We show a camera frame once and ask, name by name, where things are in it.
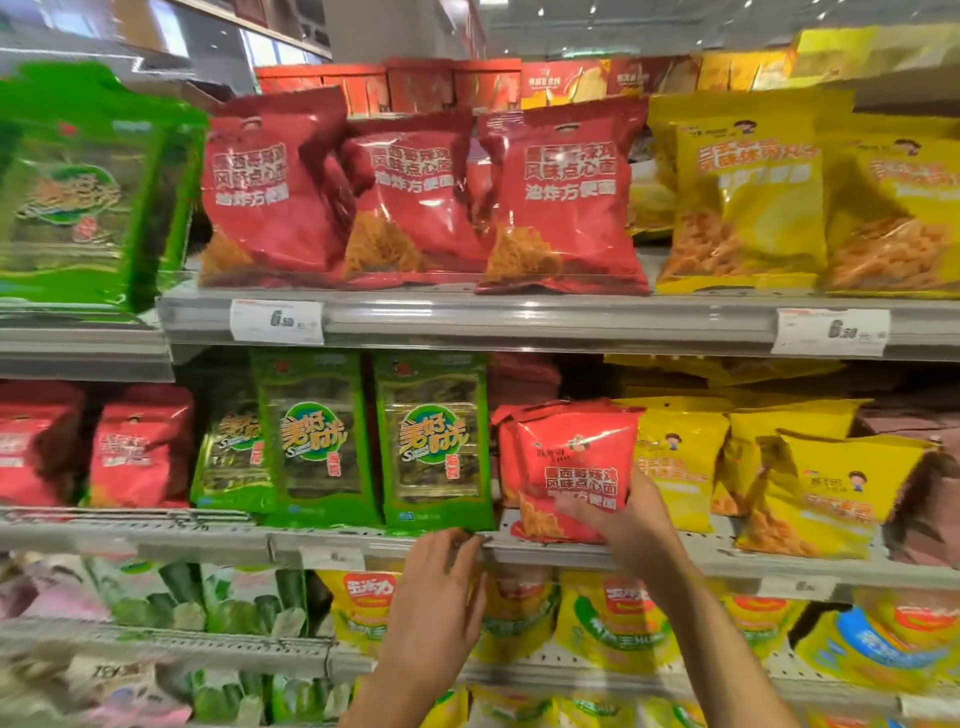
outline pink snack package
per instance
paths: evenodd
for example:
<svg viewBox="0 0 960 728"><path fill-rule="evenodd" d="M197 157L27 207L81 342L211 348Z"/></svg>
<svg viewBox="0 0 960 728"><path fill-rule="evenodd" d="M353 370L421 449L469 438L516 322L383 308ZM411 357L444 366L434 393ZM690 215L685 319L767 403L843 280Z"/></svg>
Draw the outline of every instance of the pink snack package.
<svg viewBox="0 0 960 728"><path fill-rule="evenodd" d="M93 442L93 508L185 508L193 397L172 384L136 384L104 407Z"/></svg>

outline instant noodle snack bag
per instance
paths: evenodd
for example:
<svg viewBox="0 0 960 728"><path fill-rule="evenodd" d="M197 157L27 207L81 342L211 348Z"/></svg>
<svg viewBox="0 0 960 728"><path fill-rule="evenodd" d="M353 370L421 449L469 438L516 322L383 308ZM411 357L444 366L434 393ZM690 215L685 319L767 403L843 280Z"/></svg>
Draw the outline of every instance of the instant noodle snack bag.
<svg viewBox="0 0 960 728"><path fill-rule="evenodd" d="M307 527L382 523L373 495L360 354L257 349L264 456L274 521Z"/></svg>
<svg viewBox="0 0 960 728"><path fill-rule="evenodd" d="M866 559L907 476L934 446L896 435L848 440L779 430L736 545L750 551Z"/></svg>
<svg viewBox="0 0 960 728"><path fill-rule="evenodd" d="M561 573L555 639L614 672L653 674L680 657L666 615L635 579L608 573Z"/></svg>
<svg viewBox="0 0 960 728"><path fill-rule="evenodd" d="M136 384L104 407L93 439L92 508L186 507L193 396L171 384Z"/></svg>
<svg viewBox="0 0 960 728"><path fill-rule="evenodd" d="M486 356L384 352L373 369L387 527L494 530Z"/></svg>
<svg viewBox="0 0 960 728"><path fill-rule="evenodd" d="M560 587L541 567L507 567L487 579L487 609L472 655L506 664L537 650L553 635Z"/></svg>
<svg viewBox="0 0 960 728"><path fill-rule="evenodd" d="M59 506L80 463L84 391L62 381L0 383L0 502Z"/></svg>
<svg viewBox="0 0 960 728"><path fill-rule="evenodd" d="M867 401L806 400L733 410L730 439L724 446L722 488L714 491L713 512L724 516L749 514L748 497L767 466L761 446L777 442L779 428L823 437L847 437L857 408Z"/></svg>
<svg viewBox="0 0 960 728"><path fill-rule="evenodd" d="M864 134L837 145L824 288L951 298L960 289L960 141Z"/></svg>

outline seaweed snack package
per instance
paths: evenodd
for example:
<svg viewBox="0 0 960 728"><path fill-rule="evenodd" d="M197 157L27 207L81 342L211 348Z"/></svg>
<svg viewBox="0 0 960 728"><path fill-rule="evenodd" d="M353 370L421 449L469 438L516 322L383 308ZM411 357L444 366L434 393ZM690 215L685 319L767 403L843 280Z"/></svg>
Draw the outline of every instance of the seaweed snack package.
<svg viewBox="0 0 960 728"><path fill-rule="evenodd" d="M387 527L494 530L486 356L386 352L373 370Z"/></svg>
<svg viewBox="0 0 960 728"><path fill-rule="evenodd" d="M303 637L306 589L303 572L272 567L201 564L206 631L220 635Z"/></svg>
<svg viewBox="0 0 960 728"><path fill-rule="evenodd" d="M653 674L680 657L666 615L635 579L609 573L561 573L555 639L597 667Z"/></svg>
<svg viewBox="0 0 960 728"><path fill-rule="evenodd" d="M896 435L832 440L779 431L736 545L823 559L866 559L930 443Z"/></svg>
<svg viewBox="0 0 960 728"><path fill-rule="evenodd" d="M626 155L645 111L564 116L573 108L539 109L500 129L494 117L480 120L496 204L483 290L536 284L565 293L647 292L625 232Z"/></svg>
<svg viewBox="0 0 960 728"><path fill-rule="evenodd" d="M263 460L260 410L251 382L228 377L213 399L190 501L198 508L269 514L276 489Z"/></svg>
<svg viewBox="0 0 960 728"><path fill-rule="evenodd" d="M266 678L255 672L199 669L190 673L193 719L241 728L266 725Z"/></svg>
<svg viewBox="0 0 960 728"><path fill-rule="evenodd" d="M524 695L489 685L470 685L469 691L473 696L471 710L494 725L502 725L503 728L547 728L556 725L553 698Z"/></svg>
<svg viewBox="0 0 960 728"><path fill-rule="evenodd" d="M186 507L193 396L172 384L135 384L108 402L90 461L92 508Z"/></svg>
<svg viewBox="0 0 960 728"><path fill-rule="evenodd" d="M960 142L896 133L834 148L847 172L830 189L824 288L951 298L960 289Z"/></svg>
<svg viewBox="0 0 960 728"><path fill-rule="evenodd" d="M820 672L865 688L922 693L933 686L957 638L960 611L951 595L880 593L879 601L820 616L797 655Z"/></svg>
<svg viewBox="0 0 960 728"><path fill-rule="evenodd" d="M329 682L321 678L274 675L270 685L271 723L320 725L325 722L330 687Z"/></svg>
<svg viewBox="0 0 960 728"><path fill-rule="evenodd" d="M341 155L357 194L357 213L347 243L344 276L358 285L384 287L404 282L451 282L454 274L483 272L487 250L469 218L467 156L473 118L469 109L431 118L403 119L397 131L384 129L348 139ZM377 122L376 127L387 127Z"/></svg>
<svg viewBox="0 0 960 728"><path fill-rule="evenodd" d="M204 631L206 612L196 564L85 556L84 565L117 624Z"/></svg>
<svg viewBox="0 0 960 728"><path fill-rule="evenodd" d="M778 429L844 438L850 433L857 408L867 401L807 400L733 410L729 415L730 439L724 446L722 488L714 491L713 513L723 516L750 513L748 498L768 467L761 447L779 441Z"/></svg>
<svg viewBox="0 0 960 728"><path fill-rule="evenodd" d="M720 601L760 661L786 646L786 636L807 603L797 599L736 595L724 596Z"/></svg>
<svg viewBox="0 0 960 728"><path fill-rule="evenodd" d="M382 523L358 352L257 349L264 456L277 488L277 525L331 528Z"/></svg>
<svg viewBox="0 0 960 728"><path fill-rule="evenodd" d="M387 618L399 573L317 571L333 595L330 615L337 640L376 657L387 633Z"/></svg>
<svg viewBox="0 0 960 728"><path fill-rule="evenodd" d="M814 286L826 243L813 119L759 111L680 127L677 219L658 291Z"/></svg>
<svg viewBox="0 0 960 728"><path fill-rule="evenodd" d="M60 506L79 468L84 391L61 381L0 383L0 502Z"/></svg>
<svg viewBox="0 0 960 728"><path fill-rule="evenodd" d="M513 417L522 478L515 535L604 543L592 528L558 513L554 498L567 493L605 511L626 505L640 411L605 401L562 402Z"/></svg>
<svg viewBox="0 0 960 728"><path fill-rule="evenodd" d="M535 652L553 636L560 587L543 567L510 567L487 579L487 610L473 657L508 664Z"/></svg>

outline yellow snack bag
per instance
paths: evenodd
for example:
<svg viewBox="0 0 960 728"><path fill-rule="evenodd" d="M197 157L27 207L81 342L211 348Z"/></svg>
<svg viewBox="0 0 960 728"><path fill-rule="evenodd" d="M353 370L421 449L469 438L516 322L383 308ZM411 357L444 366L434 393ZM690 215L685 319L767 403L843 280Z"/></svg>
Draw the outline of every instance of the yellow snack bag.
<svg viewBox="0 0 960 728"><path fill-rule="evenodd" d="M487 609L473 657L511 663L553 636L560 586L539 567L502 567L487 579Z"/></svg>
<svg viewBox="0 0 960 728"><path fill-rule="evenodd" d="M653 674L680 657L666 615L635 579L567 570L561 574L556 641L615 672Z"/></svg>
<svg viewBox="0 0 960 728"><path fill-rule="evenodd" d="M960 141L871 133L828 145L832 293L960 295Z"/></svg>
<svg viewBox="0 0 960 728"><path fill-rule="evenodd" d="M866 559L907 476L935 447L897 435L848 440L779 431L736 545L750 551Z"/></svg>
<svg viewBox="0 0 960 728"><path fill-rule="evenodd" d="M376 657L387 633L387 617L399 574L318 570L317 575L333 596L330 616L337 640Z"/></svg>
<svg viewBox="0 0 960 728"><path fill-rule="evenodd" d="M750 512L751 491L765 473L761 446L778 442L778 429L847 437L856 410L868 401L804 400L733 410L729 415L730 439L724 446L720 483L736 504L736 511L724 515L746 516Z"/></svg>
<svg viewBox="0 0 960 728"><path fill-rule="evenodd" d="M720 599L750 649L761 660L786 645L786 636L797 623L807 602L728 595Z"/></svg>

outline red box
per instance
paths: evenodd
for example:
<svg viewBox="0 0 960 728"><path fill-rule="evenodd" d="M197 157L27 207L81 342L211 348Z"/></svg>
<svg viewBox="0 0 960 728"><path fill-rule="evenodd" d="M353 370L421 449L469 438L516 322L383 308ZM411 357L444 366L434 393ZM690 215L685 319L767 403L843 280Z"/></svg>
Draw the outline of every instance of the red box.
<svg viewBox="0 0 960 728"><path fill-rule="evenodd" d="M479 112L519 109L520 66L520 59L454 61L457 103Z"/></svg>

